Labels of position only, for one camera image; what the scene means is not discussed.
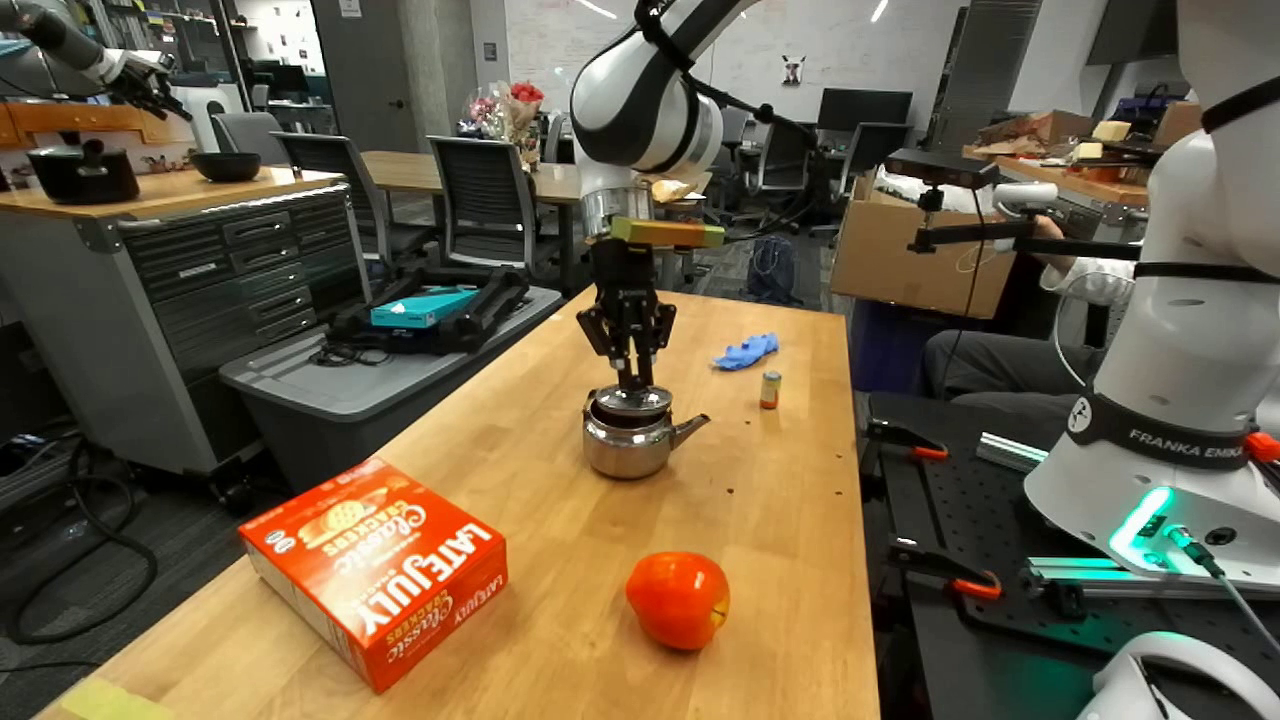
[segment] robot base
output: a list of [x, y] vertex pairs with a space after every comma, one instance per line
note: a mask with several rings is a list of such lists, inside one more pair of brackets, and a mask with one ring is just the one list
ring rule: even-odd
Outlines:
[[1076, 542], [1098, 547], [1128, 573], [1212, 583], [1188, 556], [1202, 546], [1240, 587], [1280, 587], [1280, 496], [1247, 465], [1235, 473], [1132, 462], [1113, 444], [1056, 440], [1023, 480], [1033, 509]]

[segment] red box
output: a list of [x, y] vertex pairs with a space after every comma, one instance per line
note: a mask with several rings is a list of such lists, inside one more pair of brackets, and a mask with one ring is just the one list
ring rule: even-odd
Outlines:
[[370, 693], [506, 587], [506, 542], [382, 462], [246, 520], [240, 542]]

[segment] cardboard box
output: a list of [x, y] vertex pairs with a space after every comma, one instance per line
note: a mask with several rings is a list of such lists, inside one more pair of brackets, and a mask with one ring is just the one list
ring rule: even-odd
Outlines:
[[[931, 223], [974, 223], [974, 217], [931, 211]], [[890, 197], [848, 201], [836, 236], [831, 294], [992, 322], [1002, 295], [1013, 254], [994, 254], [992, 246], [985, 254], [978, 246], [940, 246], [934, 254], [913, 254], [908, 246], [914, 242], [914, 228], [922, 228], [922, 211], [914, 206]]]
[[1150, 138], [1156, 150], [1169, 150], [1183, 138], [1192, 138], [1201, 130], [1201, 103], [1188, 103], [1188, 101], [1171, 101], [1158, 116], [1158, 130]]
[[1028, 116], [1028, 138], [1042, 150], [1078, 144], [1092, 138], [1092, 119], [1076, 114], [1037, 114]]
[[246, 520], [240, 542], [370, 693], [506, 587], [503, 537], [381, 462]]

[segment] green light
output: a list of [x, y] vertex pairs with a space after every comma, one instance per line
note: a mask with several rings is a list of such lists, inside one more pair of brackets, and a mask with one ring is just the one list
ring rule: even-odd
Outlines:
[[1169, 501], [1171, 501], [1171, 490], [1150, 490], [1116, 530], [1113, 551], [1142, 563], [1142, 551], [1137, 547], [1137, 534], [1148, 530]]

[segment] wooden tabletop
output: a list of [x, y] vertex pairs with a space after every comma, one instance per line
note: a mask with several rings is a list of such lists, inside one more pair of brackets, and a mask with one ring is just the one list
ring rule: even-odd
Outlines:
[[[431, 154], [360, 154], [366, 181], [389, 192], [445, 192], [441, 169]], [[536, 201], [549, 206], [578, 206], [578, 173], [576, 165], [538, 165], [536, 177]]]
[[[679, 316], [654, 386], [674, 419], [712, 424], [660, 477], [584, 468], [578, 410], [611, 386], [576, 327], [586, 295], [376, 454], [496, 525], [511, 563], [511, 587], [392, 693], [370, 695], [237, 562], [45, 715], [878, 715], [843, 322], [664, 299]], [[763, 364], [783, 374], [775, 412], [754, 404], [763, 368], [706, 368], [754, 334], [778, 336]], [[700, 656], [651, 648], [619, 597], [654, 547], [706, 551], [733, 580]]]
[[1148, 209], [1148, 189], [1142, 186], [1098, 186], [1098, 181], [1086, 181], [1078, 173], [1042, 169], [1042, 165], [1033, 165], [1033, 159], [1001, 159], [1001, 173], [1017, 177], [1017, 181], [1056, 186], [1059, 192], [1084, 197], [1084, 201], [1094, 201], [1094, 206]]
[[40, 189], [0, 192], [0, 211], [40, 211], [68, 222], [107, 222], [107, 217], [180, 217], [217, 206], [245, 206], [304, 189], [338, 186], [334, 173], [291, 173], [291, 169], [258, 169], [246, 186], [208, 186], [197, 169], [140, 177], [140, 197], [128, 206], [55, 206]]

